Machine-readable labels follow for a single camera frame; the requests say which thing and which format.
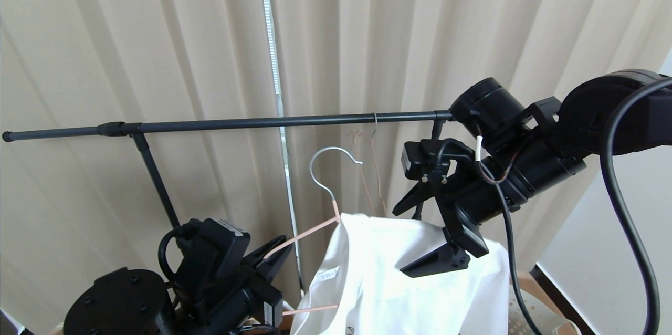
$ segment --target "pink clothes hanger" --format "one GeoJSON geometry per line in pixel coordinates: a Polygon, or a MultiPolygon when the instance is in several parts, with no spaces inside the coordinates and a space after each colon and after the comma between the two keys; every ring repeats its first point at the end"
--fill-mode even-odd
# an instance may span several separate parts
{"type": "MultiPolygon", "coordinates": [[[[278,247],[275,247],[274,249],[272,249],[271,251],[269,251],[268,254],[266,254],[266,256],[264,256],[264,259],[269,258],[271,255],[273,255],[273,254],[276,253],[277,251],[280,251],[280,250],[283,249],[284,247],[287,247],[287,246],[289,246],[290,244],[293,244],[294,242],[297,242],[298,240],[302,239],[303,237],[306,237],[307,235],[310,235],[310,234],[316,232],[317,230],[322,229],[323,227],[325,227],[325,226],[327,226],[327,225],[330,225],[331,223],[334,223],[334,222],[341,223],[341,213],[340,213],[340,211],[339,211],[339,209],[338,209],[338,204],[336,203],[336,198],[334,198],[334,193],[333,193],[333,192],[331,191],[331,189],[329,189],[326,185],[324,185],[324,184],[322,184],[321,182],[317,181],[317,178],[315,177],[315,174],[314,174],[314,172],[312,171],[312,164],[313,164],[313,162],[315,162],[315,158],[317,158],[317,155],[320,155],[321,153],[323,153],[323,152],[325,152],[325,151],[327,151],[327,150],[338,150],[338,151],[341,151],[341,152],[345,153],[348,157],[350,157],[350,160],[352,160],[353,162],[355,162],[355,163],[357,163],[357,164],[363,164],[363,161],[358,161],[358,160],[356,160],[355,157],[353,157],[353,156],[351,155],[351,153],[349,153],[347,150],[342,149],[342,148],[337,148],[336,146],[330,146],[329,148],[320,149],[319,151],[317,151],[317,153],[315,153],[315,155],[312,156],[312,158],[310,158],[310,164],[309,164],[310,177],[312,177],[312,181],[315,182],[315,184],[319,185],[319,186],[322,187],[325,191],[329,192],[329,196],[331,196],[331,206],[333,206],[333,209],[334,209],[334,217],[332,217],[332,218],[330,218],[330,219],[328,219],[328,220],[326,220],[326,221],[320,223],[319,225],[317,225],[317,226],[315,226],[315,227],[312,227],[312,228],[310,228],[310,229],[308,229],[308,230],[305,230],[305,232],[303,232],[303,233],[301,233],[301,234],[299,234],[299,235],[296,235],[296,237],[293,237],[293,238],[291,238],[291,239],[288,239],[288,240],[286,240],[285,242],[279,244],[278,247]]],[[[338,305],[307,307],[306,309],[298,309],[298,310],[291,310],[291,311],[283,311],[282,315],[283,315],[283,316],[292,316],[293,314],[296,314],[296,313],[304,313],[304,312],[306,312],[306,311],[318,311],[318,310],[327,310],[327,309],[336,309],[336,308],[338,308],[338,305]]]]}

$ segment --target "clothes rack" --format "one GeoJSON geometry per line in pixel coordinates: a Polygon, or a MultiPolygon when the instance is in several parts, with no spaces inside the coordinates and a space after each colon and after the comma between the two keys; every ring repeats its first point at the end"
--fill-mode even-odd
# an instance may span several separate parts
{"type": "MultiPolygon", "coordinates": [[[[154,157],[149,149],[149,144],[144,136],[146,133],[155,132],[187,132],[187,131],[215,131],[226,129],[258,129],[273,127],[305,127],[311,125],[338,125],[338,124],[367,124],[372,122],[410,122],[410,121],[434,121],[432,126],[432,139],[438,139],[444,122],[452,121],[453,117],[449,110],[435,110],[430,112],[393,112],[393,113],[368,113],[368,114],[337,114],[329,116],[303,116],[303,117],[269,117],[269,118],[238,118],[227,120],[197,120],[197,121],[173,121],[173,122],[107,122],[96,127],[46,129],[41,131],[6,131],[2,134],[5,142],[23,141],[27,139],[48,139],[64,137],[81,137],[99,135],[103,137],[130,136],[142,155],[144,165],[149,172],[156,192],[159,194],[163,209],[173,227],[180,226],[168,196],[168,191],[163,184],[159,169],[156,167],[154,157]]],[[[420,218],[422,204],[418,205],[413,218],[420,218]]]]}

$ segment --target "dark baseboard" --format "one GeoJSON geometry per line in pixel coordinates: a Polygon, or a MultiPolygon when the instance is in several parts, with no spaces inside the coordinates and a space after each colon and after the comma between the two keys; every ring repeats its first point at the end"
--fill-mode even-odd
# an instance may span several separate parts
{"type": "Polygon", "coordinates": [[[573,321],[581,330],[582,335],[595,335],[595,332],[588,326],[583,317],[574,309],[574,307],[567,301],[567,299],[562,295],[558,288],[551,282],[551,280],[542,272],[538,266],[534,266],[532,271],[530,271],[532,277],[536,280],[544,292],[550,297],[555,306],[557,306],[562,315],[568,320],[573,321]]]}

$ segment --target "white shirt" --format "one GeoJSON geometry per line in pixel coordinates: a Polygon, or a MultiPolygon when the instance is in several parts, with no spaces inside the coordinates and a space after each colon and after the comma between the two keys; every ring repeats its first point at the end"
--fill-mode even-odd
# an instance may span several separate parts
{"type": "Polygon", "coordinates": [[[338,309],[295,315],[292,335],[507,333],[507,252],[486,241],[490,254],[469,268],[411,278],[399,269],[446,242],[440,227],[397,218],[341,215],[324,261],[298,308],[338,309]]]}

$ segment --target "curtain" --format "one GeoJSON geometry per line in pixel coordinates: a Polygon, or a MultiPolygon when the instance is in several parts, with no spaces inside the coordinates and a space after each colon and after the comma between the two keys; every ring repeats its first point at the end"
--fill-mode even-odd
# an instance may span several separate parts
{"type": "MultiPolygon", "coordinates": [[[[288,116],[444,110],[489,76],[525,106],[562,100],[606,72],[656,70],[672,45],[672,0],[271,4],[288,116]]],[[[0,15],[3,131],[277,115],[262,0],[2,0],[0,15]]],[[[364,161],[360,169],[329,151],[316,163],[344,212],[391,217],[412,186],[399,166],[403,143],[431,126],[287,129],[298,229],[330,216],[310,180],[315,151],[342,146],[364,161]]],[[[472,142],[458,124],[442,136],[472,142]]],[[[181,221],[227,218],[250,232],[250,249],[291,234],[278,129],[147,137],[181,221]]],[[[159,270],[170,225],[130,139],[20,141],[0,153],[0,305],[21,323],[44,333],[95,278],[122,266],[159,270]]],[[[520,268],[580,199],[597,171],[588,165],[514,214],[520,268]]],[[[440,223],[431,203],[424,219],[440,223]]],[[[497,218],[483,233],[501,242],[502,229],[497,218]]],[[[300,242],[305,283],[330,233],[300,242]]],[[[180,262],[176,247],[169,260],[180,262]]],[[[292,256],[276,279],[290,303],[296,268],[292,256]]]]}

